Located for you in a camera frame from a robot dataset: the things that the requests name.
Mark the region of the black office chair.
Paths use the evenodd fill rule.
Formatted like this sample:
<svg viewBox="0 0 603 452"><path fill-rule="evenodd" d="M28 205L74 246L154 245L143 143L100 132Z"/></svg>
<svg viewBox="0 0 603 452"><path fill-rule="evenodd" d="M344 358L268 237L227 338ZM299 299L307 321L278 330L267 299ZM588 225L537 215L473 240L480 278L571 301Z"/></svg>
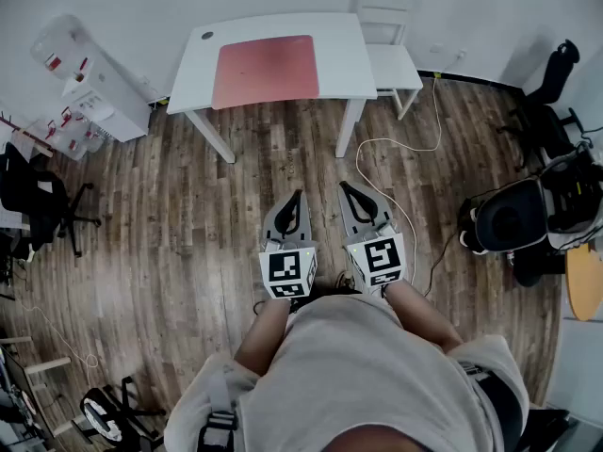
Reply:
<svg viewBox="0 0 603 452"><path fill-rule="evenodd" d="M69 236L73 254L82 256L76 244L74 224L92 223L99 227L99 218L84 218L76 214L87 190L94 184L84 183L74 198L70 198L62 180L53 172L35 169L11 143L0 154L0 204L11 212L27 217L29 233L15 245L19 259L30 259L42 246L56 237Z"/></svg>
<svg viewBox="0 0 603 452"><path fill-rule="evenodd" d="M516 138L522 154L521 163L514 166L516 171L524 169L530 157L535 154L542 166L545 160L541 154L544 149L549 158L567 155L574 151L565 131L565 125L572 118L561 119L551 107L562 95L564 86L579 63L579 49L571 40L565 40L550 55L541 86L522 98L516 108L509 112L519 126L503 125L497 129L499 134L507 133Z"/></svg>

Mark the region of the white chair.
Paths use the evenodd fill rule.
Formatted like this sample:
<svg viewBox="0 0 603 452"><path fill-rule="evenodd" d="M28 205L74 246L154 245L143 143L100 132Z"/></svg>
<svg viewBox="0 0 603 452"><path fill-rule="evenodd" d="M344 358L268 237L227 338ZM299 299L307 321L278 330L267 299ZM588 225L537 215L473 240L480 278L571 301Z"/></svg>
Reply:
<svg viewBox="0 0 603 452"><path fill-rule="evenodd" d="M411 0L353 0L380 97L389 97L401 120L423 88L405 46Z"/></svg>

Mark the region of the white cluttered workbench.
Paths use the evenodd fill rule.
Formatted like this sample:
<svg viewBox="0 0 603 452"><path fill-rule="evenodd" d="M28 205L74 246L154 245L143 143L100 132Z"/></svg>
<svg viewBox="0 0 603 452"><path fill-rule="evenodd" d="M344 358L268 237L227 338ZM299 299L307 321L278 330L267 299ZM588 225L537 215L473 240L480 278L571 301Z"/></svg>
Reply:
<svg viewBox="0 0 603 452"><path fill-rule="evenodd" d="M47 452L51 433L24 369L0 346L0 423L15 439L0 438L6 452Z"/></svg>

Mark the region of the wooden coat rack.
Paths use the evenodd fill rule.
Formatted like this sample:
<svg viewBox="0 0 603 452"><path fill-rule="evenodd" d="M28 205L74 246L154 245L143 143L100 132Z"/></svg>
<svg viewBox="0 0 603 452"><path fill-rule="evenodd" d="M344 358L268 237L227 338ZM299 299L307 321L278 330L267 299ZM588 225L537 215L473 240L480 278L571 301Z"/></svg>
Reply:
<svg viewBox="0 0 603 452"><path fill-rule="evenodd" d="M37 137L35 137L35 136L31 135L30 133L28 133L24 128L21 128L18 125L16 125L15 123L13 123L11 121L11 117L8 117L6 119L5 116L4 116L4 112L1 111L1 110L0 110L0 123L3 123L4 125L10 127L13 132L16 132L17 134L25 136L27 139L29 139L32 142L33 147L39 153L42 153L42 154L44 154L45 156L47 156L49 158L53 157L54 153L53 153L51 147L49 147L42 140L40 140Z"/></svg>

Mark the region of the yellow round table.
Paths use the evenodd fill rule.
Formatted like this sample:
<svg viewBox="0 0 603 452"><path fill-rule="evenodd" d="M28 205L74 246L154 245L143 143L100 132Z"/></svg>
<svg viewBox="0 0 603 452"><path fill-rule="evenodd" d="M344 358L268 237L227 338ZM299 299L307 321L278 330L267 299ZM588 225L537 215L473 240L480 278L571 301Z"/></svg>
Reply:
<svg viewBox="0 0 603 452"><path fill-rule="evenodd" d="M577 320L589 321L603 301L603 258L583 244L565 254L565 268L571 310Z"/></svg>

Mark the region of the white table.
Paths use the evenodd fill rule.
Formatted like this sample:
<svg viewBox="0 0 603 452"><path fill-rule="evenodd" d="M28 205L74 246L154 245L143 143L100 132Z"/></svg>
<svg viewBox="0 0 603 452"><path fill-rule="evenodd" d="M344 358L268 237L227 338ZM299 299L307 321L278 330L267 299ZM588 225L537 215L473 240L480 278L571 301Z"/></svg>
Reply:
<svg viewBox="0 0 603 452"><path fill-rule="evenodd" d="M202 34L214 33L209 40ZM206 116L220 48L249 40L309 35L313 38L319 95L315 99L346 101L335 155L345 155L355 124L367 101L377 97L359 19L352 13L310 12L256 16L195 28L188 39L168 105L169 114L185 114L208 143L233 164L236 156Z"/></svg>

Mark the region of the person's right shoe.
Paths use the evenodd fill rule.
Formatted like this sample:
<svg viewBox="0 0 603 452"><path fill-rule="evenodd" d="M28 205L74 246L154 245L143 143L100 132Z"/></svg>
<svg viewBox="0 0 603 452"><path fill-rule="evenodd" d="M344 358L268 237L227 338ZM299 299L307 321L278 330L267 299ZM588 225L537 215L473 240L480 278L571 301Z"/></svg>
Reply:
<svg viewBox="0 0 603 452"><path fill-rule="evenodd" d="M356 288L352 275L342 271L335 282L334 291L337 295L359 295L361 291Z"/></svg>

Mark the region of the black stool with white object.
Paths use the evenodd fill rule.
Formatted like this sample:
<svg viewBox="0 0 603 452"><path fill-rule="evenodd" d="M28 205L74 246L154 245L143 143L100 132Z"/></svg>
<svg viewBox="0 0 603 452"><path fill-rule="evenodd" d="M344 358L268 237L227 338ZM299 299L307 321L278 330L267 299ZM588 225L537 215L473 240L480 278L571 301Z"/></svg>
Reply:
<svg viewBox="0 0 603 452"><path fill-rule="evenodd" d="M164 409L143 410L133 405L134 395L128 389L134 380L126 376L121 380L121 397L114 393L112 385L89 389L79 403L79 409L89 428L72 424L80 436L92 444L92 437L100 436L112 449L107 452L153 452L163 444L163 437L157 429L147 428L140 417L166 417Z"/></svg>

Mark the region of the wooden frame stand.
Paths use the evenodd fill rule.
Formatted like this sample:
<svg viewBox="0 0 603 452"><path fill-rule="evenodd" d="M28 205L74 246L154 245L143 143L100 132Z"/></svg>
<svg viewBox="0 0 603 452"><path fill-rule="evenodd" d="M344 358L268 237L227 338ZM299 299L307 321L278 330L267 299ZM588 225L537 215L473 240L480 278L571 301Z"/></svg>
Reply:
<svg viewBox="0 0 603 452"><path fill-rule="evenodd" d="M25 422L39 429L45 439L55 438L55 431L50 427L44 408L38 399L37 392L47 388L45 383L36 384L33 377L48 370L65 366L72 362L69 357L21 365L13 356L15 346L30 343L32 338L0 338L0 385L15 403L17 408L24 412Z"/></svg>

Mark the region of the red desk mat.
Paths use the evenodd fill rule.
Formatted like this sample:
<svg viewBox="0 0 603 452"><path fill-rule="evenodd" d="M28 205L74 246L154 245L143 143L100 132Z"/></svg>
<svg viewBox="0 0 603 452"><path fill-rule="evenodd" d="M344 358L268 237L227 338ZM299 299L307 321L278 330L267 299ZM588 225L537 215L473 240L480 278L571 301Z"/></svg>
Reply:
<svg viewBox="0 0 603 452"><path fill-rule="evenodd" d="M211 107L224 108L319 95L313 38L249 40L220 48Z"/></svg>

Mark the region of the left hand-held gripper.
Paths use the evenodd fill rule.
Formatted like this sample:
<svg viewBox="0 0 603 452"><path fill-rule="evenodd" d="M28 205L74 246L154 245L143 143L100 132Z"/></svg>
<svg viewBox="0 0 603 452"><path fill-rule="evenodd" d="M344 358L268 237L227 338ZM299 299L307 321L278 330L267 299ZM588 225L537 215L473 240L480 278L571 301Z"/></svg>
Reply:
<svg viewBox="0 0 603 452"><path fill-rule="evenodd" d="M306 240L311 238L311 224L304 191L296 189L269 209L263 236L259 262L269 296L273 299L309 297L318 258L317 243ZM289 238L298 241L286 241Z"/></svg>

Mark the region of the person's left forearm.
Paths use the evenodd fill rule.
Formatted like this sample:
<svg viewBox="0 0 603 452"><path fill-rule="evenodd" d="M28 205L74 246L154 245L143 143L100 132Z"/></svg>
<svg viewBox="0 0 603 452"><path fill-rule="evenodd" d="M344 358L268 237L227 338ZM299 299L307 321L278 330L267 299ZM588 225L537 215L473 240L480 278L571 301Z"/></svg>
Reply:
<svg viewBox="0 0 603 452"><path fill-rule="evenodd" d="M266 301L236 351L234 360L258 376L264 376L284 339L289 311L289 300Z"/></svg>

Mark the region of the person's grey shirt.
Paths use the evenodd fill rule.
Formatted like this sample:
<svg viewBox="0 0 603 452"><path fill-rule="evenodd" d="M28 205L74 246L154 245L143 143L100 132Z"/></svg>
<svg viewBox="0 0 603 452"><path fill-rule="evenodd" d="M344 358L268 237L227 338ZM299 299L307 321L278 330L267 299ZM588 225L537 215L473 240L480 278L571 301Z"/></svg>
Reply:
<svg viewBox="0 0 603 452"><path fill-rule="evenodd" d="M406 331L380 299L329 296L304 306L264 376L210 356L173 409L167 452L213 444L240 452L323 452L337 436L382 426L429 452L509 452L530 412L506 340L445 353Z"/></svg>

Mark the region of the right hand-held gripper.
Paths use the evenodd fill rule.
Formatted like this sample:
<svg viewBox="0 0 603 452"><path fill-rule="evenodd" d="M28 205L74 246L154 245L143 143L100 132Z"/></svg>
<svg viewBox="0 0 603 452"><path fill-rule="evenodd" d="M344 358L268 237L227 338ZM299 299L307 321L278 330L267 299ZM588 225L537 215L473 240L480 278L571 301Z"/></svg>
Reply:
<svg viewBox="0 0 603 452"><path fill-rule="evenodd" d="M386 285L404 278L403 235L389 221L393 213L388 200L372 187L342 181L337 195L346 233L355 234L346 241L345 250L356 289L379 296Z"/></svg>

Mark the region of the white cabinet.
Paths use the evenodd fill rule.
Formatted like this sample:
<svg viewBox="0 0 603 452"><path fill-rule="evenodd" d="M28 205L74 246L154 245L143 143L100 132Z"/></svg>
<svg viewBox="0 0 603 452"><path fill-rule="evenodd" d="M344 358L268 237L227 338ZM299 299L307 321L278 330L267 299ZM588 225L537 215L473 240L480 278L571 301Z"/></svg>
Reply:
<svg viewBox="0 0 603 452"><path fill-rule="evenodd" d="M61 99L119 142L145 137L151 108L95 48L86 52L83 78L66 81Z"/></svg>

